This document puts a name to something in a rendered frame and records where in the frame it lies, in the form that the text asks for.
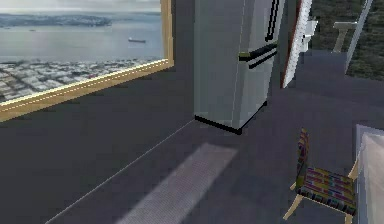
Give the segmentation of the grey fridge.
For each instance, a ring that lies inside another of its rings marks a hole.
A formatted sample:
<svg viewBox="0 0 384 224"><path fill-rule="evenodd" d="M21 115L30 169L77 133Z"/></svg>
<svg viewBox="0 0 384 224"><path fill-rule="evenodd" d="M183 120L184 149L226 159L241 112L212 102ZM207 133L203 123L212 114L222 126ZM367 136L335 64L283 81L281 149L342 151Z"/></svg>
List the grey fridge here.
<svg viewBox="0 0 384 224"><path fill-rule="evenodd" d="M197 120L239 134L267 104L274 58L254 69L248 66L278 52L286 0L280 0L274 37L266 42L272 0L195 0L194 116ZM240 52L265 45L277 47L253 60Z"/></svg>

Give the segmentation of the gold framed seascape picture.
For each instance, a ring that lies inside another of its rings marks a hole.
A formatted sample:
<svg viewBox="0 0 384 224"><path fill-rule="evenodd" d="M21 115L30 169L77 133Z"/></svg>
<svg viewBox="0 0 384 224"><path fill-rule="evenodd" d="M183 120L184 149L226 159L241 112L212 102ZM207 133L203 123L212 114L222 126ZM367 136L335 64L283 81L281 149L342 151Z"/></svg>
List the gold framed seascape picture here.
<svg viewBox="0 0 384 224"><path fill-rule="evenodd" d="M172 0L0 0L0 122L174 64Z"/></svg>

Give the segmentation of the multicoloured striped wooden chair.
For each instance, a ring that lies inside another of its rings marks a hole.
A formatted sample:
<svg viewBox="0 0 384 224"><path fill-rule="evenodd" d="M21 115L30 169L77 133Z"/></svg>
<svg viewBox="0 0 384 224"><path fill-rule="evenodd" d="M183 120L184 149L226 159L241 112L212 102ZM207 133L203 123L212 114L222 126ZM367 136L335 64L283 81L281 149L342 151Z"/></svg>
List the multicoloured striped wooden chair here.
<svg viewBox="0 0 384 224"><path fill-rule="evenodd" d="M296 192L295 199L283 219L287 220L303 199L311 200L345 215L344 224L352 224L357 214L357 198L354 183L358 176L358 161L354 162L347 176L309 164L309 133L302 128L298 140L295 182L290 186Z"/></svg>

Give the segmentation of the pale pedestal table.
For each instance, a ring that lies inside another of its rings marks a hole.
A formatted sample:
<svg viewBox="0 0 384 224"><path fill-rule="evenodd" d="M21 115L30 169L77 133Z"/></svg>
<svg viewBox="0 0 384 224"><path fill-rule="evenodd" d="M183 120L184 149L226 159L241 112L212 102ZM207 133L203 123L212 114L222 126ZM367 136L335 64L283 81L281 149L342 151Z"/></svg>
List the pale pedestal table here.
<svg viewBox="0 0 384 224"><path fill-rule="evenodd" d="M342 46L346 37L346 34L349 30L353 30L357 27L357 22L335 22L333 27L338 30L338 37L336 39L335 46L333 51L335 53L340 53Z"/></svg>

